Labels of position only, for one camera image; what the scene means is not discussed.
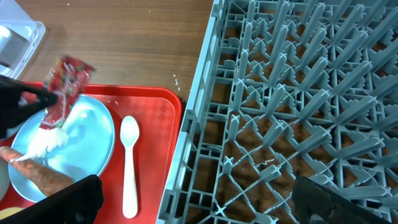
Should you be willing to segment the orange carrot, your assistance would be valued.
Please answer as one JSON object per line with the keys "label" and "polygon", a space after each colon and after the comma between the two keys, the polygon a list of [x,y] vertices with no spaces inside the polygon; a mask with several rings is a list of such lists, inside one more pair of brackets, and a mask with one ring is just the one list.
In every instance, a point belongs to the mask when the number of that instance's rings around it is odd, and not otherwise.
{"label": "orange carrot", "polygon": [[1,159],[32,181],[45,196],[51,196],[73,184],[73,180],[69,176],[45,167],[32,159],[16,161],[21,157],[20,152],[8,146],[1,146]]}

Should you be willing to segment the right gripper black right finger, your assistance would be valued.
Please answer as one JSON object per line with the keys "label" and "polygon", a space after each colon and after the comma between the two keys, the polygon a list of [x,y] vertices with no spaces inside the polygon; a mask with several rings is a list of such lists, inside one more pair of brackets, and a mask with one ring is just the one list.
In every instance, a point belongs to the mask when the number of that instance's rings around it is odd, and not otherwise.
{"label": "right gripper black right finger", "polygon": [[292,191],[299,223],[310,224],[317,215],[327,224],[369,224],[388,221],[355,205],[342,196],[306,178],[297,177]]}

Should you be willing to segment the red snack wrapper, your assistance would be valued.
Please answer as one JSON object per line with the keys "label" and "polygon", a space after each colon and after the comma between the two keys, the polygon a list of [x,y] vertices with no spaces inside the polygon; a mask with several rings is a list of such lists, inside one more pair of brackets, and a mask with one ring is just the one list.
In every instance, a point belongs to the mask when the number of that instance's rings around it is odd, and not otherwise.
{"label": "red snack wrapper", "polygon": [[51,130],[61,128],[71,110],[85,90],[95,68],[68,55],[60,57],[44,82],[49,92],[57,95],[57,103],[45,109],[40,128]]}

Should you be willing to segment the yellow plastic cup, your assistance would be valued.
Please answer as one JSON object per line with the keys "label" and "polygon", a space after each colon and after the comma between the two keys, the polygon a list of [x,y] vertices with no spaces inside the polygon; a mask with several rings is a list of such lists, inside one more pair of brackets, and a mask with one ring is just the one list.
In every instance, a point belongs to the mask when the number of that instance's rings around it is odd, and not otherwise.
{"label": "yellow plastic cup", "polygon": [[20,212],[21,210],[23,210],[24,208],[21,207],[9,207],[9,208],[5,208],[3,210],[0,211],[0,220],[5,219],[7,217],[10,217],[11,215]]}

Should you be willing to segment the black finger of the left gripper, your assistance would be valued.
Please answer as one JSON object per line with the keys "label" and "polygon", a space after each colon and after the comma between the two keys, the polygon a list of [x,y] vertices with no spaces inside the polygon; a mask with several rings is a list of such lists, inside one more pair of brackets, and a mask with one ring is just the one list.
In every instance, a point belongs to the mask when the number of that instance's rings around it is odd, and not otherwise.
{"label": "black finger of the left gripper", "polygon": [[[20,105],[19,102],[23,93],[35,95],[36,101]],[[16,120],[26,120],[40,110],[55,105],[58,101],[58,96],[45,88],[36,88],[17,80],[12,80],[12,96],[14,101],[12,103],[12,115]]]}

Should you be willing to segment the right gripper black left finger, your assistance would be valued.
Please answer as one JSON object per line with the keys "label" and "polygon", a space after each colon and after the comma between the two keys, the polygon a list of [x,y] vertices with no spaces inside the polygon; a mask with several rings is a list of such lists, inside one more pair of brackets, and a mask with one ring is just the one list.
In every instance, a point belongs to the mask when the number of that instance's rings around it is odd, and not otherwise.
{"label": "right gripper black left finger", "polygon": [[1,220],[1,224],[64,224],[95,221],[104,203],[102,181],[89,175]]}

